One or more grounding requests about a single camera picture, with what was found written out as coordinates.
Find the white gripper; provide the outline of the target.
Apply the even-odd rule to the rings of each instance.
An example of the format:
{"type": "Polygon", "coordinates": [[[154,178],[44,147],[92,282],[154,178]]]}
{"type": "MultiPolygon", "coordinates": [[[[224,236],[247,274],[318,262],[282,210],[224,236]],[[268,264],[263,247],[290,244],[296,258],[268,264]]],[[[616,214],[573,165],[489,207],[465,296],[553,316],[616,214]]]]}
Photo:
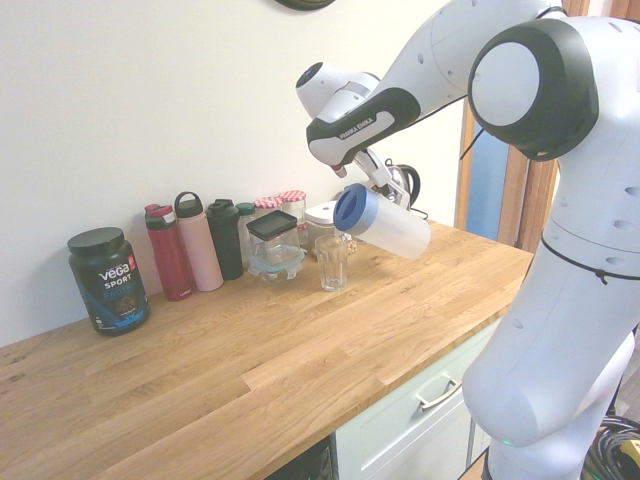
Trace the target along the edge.
{"type": "Polygon", "coordinates": [[[411,206],[409,182],[399,166],[390,159],[382,161],[369,149],[358,152],[355,162],[368,176],[371,190],[402,208],[411,206]]]}

